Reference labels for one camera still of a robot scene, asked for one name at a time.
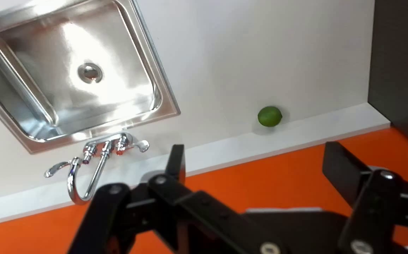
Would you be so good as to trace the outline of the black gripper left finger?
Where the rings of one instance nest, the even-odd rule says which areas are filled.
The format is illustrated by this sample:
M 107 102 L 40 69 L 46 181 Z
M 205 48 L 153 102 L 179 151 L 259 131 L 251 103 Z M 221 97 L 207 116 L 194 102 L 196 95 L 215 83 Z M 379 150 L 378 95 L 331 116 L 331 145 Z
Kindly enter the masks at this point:
M 145 231 L 173 254 L 285 254 L 270 231 L 183 181 L 184 147 L 174 144 L 146 182 L 98 188 L 66 254 L 128 254 Z

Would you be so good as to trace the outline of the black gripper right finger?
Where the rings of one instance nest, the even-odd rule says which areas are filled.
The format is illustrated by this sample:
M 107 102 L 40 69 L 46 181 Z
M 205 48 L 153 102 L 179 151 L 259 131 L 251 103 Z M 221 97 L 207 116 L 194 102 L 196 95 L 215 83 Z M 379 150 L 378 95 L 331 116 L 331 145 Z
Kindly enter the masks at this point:
M 371 169 L 337 141 L 324 144 L 323 175 L 349 205 L 337 239 L 338 254 L 405 254 L 395 226 L 408 227 L 408 182 L 396 172 Z

